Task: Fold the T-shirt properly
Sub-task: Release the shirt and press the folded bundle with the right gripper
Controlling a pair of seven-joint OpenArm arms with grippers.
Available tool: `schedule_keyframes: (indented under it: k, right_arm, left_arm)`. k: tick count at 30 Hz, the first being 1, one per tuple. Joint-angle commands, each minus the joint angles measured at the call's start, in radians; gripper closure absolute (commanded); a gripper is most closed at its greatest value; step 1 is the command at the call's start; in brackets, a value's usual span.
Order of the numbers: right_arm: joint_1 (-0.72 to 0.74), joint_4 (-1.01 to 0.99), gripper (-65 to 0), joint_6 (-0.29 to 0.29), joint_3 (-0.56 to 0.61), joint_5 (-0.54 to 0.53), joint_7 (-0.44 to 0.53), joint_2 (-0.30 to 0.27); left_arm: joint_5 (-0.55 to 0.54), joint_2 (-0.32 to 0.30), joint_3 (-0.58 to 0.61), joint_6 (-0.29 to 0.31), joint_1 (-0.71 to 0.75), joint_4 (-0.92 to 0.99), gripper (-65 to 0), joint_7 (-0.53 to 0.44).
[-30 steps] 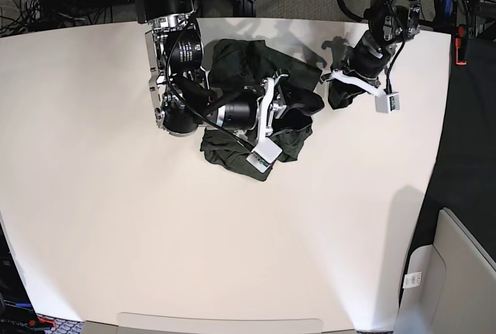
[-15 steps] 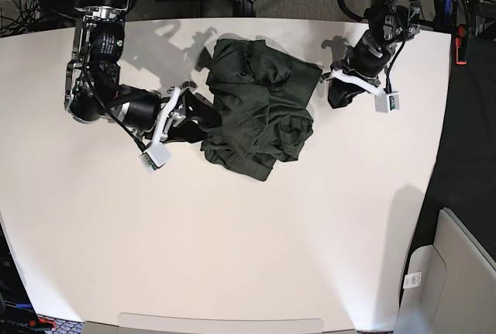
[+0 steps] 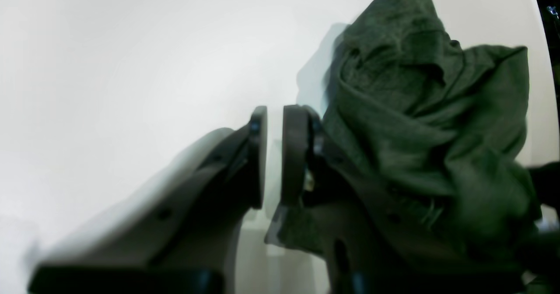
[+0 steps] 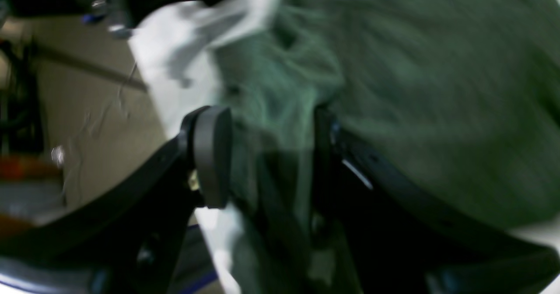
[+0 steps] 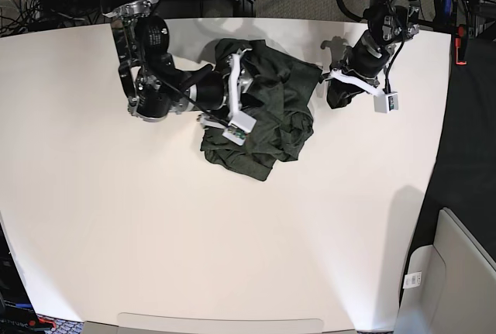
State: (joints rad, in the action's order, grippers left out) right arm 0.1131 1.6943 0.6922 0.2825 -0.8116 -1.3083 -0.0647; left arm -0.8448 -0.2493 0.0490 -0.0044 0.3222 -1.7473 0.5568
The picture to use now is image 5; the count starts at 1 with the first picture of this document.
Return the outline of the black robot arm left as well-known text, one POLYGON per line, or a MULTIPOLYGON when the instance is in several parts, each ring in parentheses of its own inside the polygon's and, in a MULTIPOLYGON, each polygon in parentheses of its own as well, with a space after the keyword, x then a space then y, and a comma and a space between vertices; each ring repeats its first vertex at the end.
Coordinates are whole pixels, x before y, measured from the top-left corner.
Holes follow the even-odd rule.
POLYGON ((362 15, 352 13, 344 0, 336 0, 340 11, 367 28, 348 46, 337 65, 324 75, 326 101, 330 108, 348 106, 354 97, 374 97, 377 112, 398 109, 398 94, 391 86, 391 70, 405 44, 419 32, 418 0, 370 0, 362 15))

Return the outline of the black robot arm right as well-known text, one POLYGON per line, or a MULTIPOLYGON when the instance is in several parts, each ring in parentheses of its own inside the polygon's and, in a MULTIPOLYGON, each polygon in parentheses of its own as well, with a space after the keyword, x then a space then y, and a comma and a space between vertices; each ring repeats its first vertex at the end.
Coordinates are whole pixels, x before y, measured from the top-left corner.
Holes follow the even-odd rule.
POLYGON ((222 39, 213 64, 182 70, 170 52, 169 27, 155 12, 158 2, 100 0, 102 14, 112 20, 129 114, 159 122, 170 113, 199 112, 207 126, 252 129, 256 120, 248 113, 248 91, 253 76, 245 61, 251 45, 222 39))

